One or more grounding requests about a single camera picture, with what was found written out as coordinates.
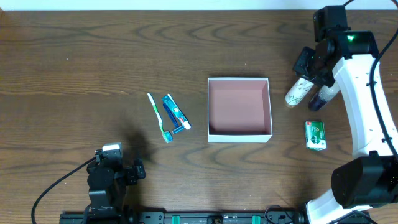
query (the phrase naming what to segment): green light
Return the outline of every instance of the green light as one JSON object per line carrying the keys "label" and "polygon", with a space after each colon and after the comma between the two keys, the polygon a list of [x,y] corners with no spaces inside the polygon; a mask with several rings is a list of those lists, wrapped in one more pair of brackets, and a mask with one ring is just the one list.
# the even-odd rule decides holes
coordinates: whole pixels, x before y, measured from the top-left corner
{"label": "green light", "polygon": [[355,36],[353,36],[353,35],[348,35],[348,36],[347,36],[347,39],[348,39],[349,41],[353,41],[354,38],[355,38]]}

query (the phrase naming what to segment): green toothbrush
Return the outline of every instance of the green toothbrush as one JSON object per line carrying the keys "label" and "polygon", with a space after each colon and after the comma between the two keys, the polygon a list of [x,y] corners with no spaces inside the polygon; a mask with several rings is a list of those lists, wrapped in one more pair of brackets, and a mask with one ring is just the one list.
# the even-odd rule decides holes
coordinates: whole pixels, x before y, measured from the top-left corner
{"label": "green toothbrush", "polygon": [[157,107],[156,107],[154,98],[152,97],[152,95],[150,93],[148,93],[148,98],[150,100],[150,103],[152,103],[152,106],[154,107],[156,117],[157,117],[157,120],[159,121],[159,127],[160,127],[160,130],[162,131],[162,136],[164,138],[164,141],[166,141],[166,143],[173,141],[173,137],[172,137],[172,134],[170,133],[170,131],[163,131],[162,117],[160,116],[159,111],[157,111]]}

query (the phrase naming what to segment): wooden table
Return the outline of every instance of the wooden table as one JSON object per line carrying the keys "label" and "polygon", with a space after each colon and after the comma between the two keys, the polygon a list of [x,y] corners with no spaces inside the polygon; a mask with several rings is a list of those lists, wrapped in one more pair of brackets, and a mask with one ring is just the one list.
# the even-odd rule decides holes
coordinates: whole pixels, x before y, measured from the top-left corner
{"label": "wooden table", "polygon": [[[108,142],[140,152],[147,177],[128,203],[177,210],[294,207],[330,188],[333,170],[352,160],[341,95],[323,110],[296,108],[284,95],[292,65],[315,46],[313,11],[5,12],[0,18],[0,222],[30,223],[36,198]],[[348,11],[381,50],[398,24],[395,11]],[[381,63],[398,123],[398,44]],[[266,144],[207,143],[207,78],[268,77],[274,135]],[[162,139],[146,93],[171,93],[192,129]],[[160,109],[166,118],[165,111]],[[305,148],[303,122],[325,122],[328,149]],[[166,129],[172,129],[165,119]],[[85,169],[39,203],[37,221],[58,223],[88,204]],[[398,220],[397,205],[371,210]]]}

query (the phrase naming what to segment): blue toothpaste tube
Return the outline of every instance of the blue toothpaste tube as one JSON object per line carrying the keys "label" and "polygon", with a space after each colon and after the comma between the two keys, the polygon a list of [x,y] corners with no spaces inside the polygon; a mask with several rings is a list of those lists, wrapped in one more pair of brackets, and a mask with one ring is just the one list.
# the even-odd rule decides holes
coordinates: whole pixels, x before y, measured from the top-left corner
{"label": "blue toothpaste tube", "polygon": [[162,98],[162,101],[170,108],[175,117],[181,122],[182,126],[188,130],[191,128],[191,124],[188,122],[188,119],[184,116],[180,108],[178,108],[177,104],[174,102],[172,96],[170,94],[165,95]]}

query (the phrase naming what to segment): toothbrush head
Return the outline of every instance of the toothbrush head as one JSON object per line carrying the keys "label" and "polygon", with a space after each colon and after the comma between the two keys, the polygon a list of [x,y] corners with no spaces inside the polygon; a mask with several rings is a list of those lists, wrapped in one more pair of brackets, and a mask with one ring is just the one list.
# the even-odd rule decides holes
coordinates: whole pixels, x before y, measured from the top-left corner
{"label": "toothbrush head", "polygon": [[163,138],[164,138],[164,141],[166,141],[166,143],[173,141],[173,137],[172,137],[172,134],[170,133],[170,131],[163,132]]}

